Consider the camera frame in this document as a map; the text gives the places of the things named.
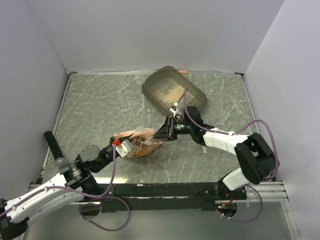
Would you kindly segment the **orange cat litter bag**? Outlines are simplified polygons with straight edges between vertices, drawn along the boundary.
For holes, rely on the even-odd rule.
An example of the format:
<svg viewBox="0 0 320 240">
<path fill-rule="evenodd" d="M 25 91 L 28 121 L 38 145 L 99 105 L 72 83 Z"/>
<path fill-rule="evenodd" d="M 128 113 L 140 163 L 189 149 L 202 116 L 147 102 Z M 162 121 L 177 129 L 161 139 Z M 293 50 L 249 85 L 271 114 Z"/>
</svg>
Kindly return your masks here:
<svg viewBox="0 0 320 240">
<path fill-rule="evenodd" d="M 127 155 L 129 158 L 139 158 L 150 154 L 158 148 L 163 142 L 154 139 L 155 131 L 151 128 L 139 127 L 134 130 L 115 133 L 113 136 L 118 138 L 128 137 L 133 146 L 133 150 Z"/>
</svg>

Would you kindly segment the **white bag sealing clip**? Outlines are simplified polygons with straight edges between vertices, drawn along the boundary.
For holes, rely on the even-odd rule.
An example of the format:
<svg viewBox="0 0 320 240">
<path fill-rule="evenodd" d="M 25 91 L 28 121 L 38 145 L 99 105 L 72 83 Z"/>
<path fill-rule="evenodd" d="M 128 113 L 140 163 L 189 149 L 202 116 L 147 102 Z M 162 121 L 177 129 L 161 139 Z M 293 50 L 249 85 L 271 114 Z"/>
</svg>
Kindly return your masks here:
<svg viewBox="0 0 320 240">
<path fill-rule="evenodd" d="M 202 146 L 202 153 L 206 154 L 207 153 L 207 148 L 205 146 Z"/>
</svg>

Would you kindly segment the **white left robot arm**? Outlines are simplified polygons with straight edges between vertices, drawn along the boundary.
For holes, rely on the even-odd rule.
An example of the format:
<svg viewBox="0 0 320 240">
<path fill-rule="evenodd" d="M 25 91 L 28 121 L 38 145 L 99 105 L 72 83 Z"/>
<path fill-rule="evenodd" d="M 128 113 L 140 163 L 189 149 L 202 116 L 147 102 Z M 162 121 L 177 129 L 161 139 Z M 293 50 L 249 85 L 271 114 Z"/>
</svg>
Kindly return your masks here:
<svg viewBox="0 0 320 240">
<path fill-rule="evenodd" d="M 12 200 L 0 201 L 0 237 L 12 240 L 28 229 L 28 222 L 41 214 L 51 212 L 68 203 L 103 198 L 112 187 L 102 190 L 92 173 L 119 156 L 114 142 L 103 150 L 88 147 L 78 159 L 69 163 L 60 173 L 32 191 Z"/>
</svg>

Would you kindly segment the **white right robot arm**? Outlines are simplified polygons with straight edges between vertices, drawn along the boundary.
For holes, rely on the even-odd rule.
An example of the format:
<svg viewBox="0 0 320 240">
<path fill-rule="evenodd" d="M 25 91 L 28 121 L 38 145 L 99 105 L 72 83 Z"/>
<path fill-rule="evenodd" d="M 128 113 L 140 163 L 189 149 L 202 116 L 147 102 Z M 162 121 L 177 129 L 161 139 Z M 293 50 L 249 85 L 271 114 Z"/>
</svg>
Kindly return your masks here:
<svg viewBox="0 0 320 240">
<path fill-rule="evenodd" d="M 195 106 L 184 109 L 183 116 L 167 116 L 153 138 L 175 141 L 179 135 L 190 135 L 203 147 L 220 149 L 236 156 L 239 168 L 223 176 L 214 189 L 215 194 L 223 199 L 230 199 L 245 185 L 260 184 L 279 166 L 274 151 L 259 133 L 241 135 L 205 124 Z"/>
</svg>

